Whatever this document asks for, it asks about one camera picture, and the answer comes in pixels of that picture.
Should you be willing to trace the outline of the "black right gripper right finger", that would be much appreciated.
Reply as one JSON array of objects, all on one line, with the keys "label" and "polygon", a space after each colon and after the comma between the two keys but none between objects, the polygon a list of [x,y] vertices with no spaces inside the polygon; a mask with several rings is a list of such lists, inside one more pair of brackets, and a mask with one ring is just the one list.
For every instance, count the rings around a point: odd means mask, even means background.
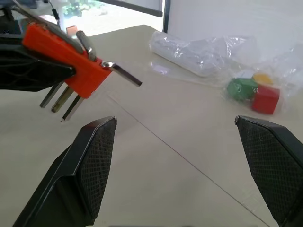
[{"label": "black right gripper right finger", "polygon": [[235,118],[251,176],[279,227],[303,227],[303,143],[286,127]]}]

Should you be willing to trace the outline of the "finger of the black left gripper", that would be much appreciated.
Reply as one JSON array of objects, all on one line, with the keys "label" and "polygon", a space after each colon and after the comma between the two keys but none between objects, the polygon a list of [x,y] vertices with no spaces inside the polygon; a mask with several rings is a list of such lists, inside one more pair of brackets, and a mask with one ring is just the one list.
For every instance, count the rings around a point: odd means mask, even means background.
[{"label": "finger of the black left gripper", "polygon": [[9,7],[0,7],[0,37],[22,38],[24,28],[22,23],[15,19]]},{"label": "finger of the black left gripper", "polygon": [[37,92],[75,75],[72,66],[31,51],[19,37],[0,37],[0,90]]}]

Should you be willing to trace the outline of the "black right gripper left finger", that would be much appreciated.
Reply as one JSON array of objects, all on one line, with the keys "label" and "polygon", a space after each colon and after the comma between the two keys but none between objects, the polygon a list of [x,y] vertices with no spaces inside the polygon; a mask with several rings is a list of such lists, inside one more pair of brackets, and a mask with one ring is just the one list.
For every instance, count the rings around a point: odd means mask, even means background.
[{"label": "black right gripper left finger", "polygon": [[111,167],[117,119],[83,126],[52,163],[12,227],[87,227],[98,217]]}]

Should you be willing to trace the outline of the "small red block with pins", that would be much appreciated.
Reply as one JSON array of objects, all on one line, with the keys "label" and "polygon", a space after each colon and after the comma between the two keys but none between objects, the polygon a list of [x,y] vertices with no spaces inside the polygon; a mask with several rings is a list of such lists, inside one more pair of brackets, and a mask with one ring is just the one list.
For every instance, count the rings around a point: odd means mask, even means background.
[{"label": "small red block with pins", "polygon": [[76,73],[66,79],[65,83],[84,99],[89,98],[111,73],[111,70],[101,67],[101,59],[91,61],[87,52],[78,53],[66,41],[37,23],[27,26],[22,44],[30,50],[72,66]]}]

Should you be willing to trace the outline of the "small brown box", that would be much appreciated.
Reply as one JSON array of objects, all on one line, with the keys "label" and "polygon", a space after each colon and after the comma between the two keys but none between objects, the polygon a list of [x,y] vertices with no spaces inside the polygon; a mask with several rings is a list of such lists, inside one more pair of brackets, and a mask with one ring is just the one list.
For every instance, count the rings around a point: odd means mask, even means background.
[{"label": "small brown box", "polygon": [[71,37],[76,36],[77,31],[78,31],[78,28],[76,25],[72,25],[72,26],[69,26],[66,28],[66,33]]}]

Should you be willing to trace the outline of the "green plants outside window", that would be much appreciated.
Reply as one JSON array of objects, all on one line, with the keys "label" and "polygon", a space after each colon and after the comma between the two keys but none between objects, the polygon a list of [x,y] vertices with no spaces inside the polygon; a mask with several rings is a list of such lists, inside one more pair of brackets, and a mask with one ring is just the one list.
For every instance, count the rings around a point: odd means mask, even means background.
[{"label": "green plants outside window", "polygon": [[63,6],[63,15],[65,18],[81,17],[83,8],[78,2]]}]

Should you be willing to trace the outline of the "green block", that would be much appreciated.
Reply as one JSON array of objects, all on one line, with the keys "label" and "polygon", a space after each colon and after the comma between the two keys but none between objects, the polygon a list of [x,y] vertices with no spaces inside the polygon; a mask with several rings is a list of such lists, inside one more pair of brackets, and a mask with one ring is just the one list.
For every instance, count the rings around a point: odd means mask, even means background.
[{"label": "green block", "polygon": [[254,97],[258,84],[253,79],[233,78],[228,86],[228,95],[236,101],[247,101]]}]

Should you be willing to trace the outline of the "yellow block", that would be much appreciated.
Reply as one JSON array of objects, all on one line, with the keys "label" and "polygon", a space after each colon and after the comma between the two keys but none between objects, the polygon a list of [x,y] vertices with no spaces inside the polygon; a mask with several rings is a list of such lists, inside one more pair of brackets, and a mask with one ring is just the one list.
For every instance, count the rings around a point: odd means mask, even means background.
[{"label": "yellow block", "polygon": [[254,73],[252,79],[258,84],[273,85],[273,81],[271,77],[266,73],[262,73],[262,72]]}]

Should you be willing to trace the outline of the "clear plastic bag with blocks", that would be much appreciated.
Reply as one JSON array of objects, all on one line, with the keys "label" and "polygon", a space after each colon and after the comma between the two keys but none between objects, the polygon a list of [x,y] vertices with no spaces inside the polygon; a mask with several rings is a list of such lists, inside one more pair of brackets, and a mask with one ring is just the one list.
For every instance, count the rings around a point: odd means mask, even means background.
[{"label": "clear plastic bag with blocks", "polygon": [[298,96],[299,93],[303,92],[303,43],[296,44],[286,52],[265,62],[258,63],[253,67],[246,67],[239,71],[233,71],[231,73],[231,79],[228,80],[223,88],[223,97],[230,102],[252,110],[251,104],[253,99],[236,101],[228,95],[227,86],[233,78],[252,79],[253,74],[257,72],[266,73],[271,77],[273,85],[265,86],[280,89],[280,99],[273,115],[285,111],[290,106],[290,101]]}]

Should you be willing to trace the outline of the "white box in plastic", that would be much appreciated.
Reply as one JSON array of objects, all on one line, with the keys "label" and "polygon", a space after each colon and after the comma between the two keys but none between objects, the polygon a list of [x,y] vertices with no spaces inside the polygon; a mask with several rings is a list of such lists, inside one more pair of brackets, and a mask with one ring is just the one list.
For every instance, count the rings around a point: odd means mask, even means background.
[{"label": "white box in plastic", "polygon": [[226,58],[208,40],[185,42],[155,35],[150,40],[150,50],[200,77],[209,77],[226,66]]}]

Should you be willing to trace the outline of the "dark window frame post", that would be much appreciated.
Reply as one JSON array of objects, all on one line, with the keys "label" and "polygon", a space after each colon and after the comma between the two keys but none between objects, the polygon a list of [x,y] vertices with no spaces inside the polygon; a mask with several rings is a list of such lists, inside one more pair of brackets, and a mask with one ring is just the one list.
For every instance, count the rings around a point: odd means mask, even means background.
[{"label": "dark window frame post", "polygon": [[164,0],[164,11],[163,11],[163,29],[164,33],[168,32],[169,27],[169,14],[170,14],[170,7],[171,7],[171,0]]}]

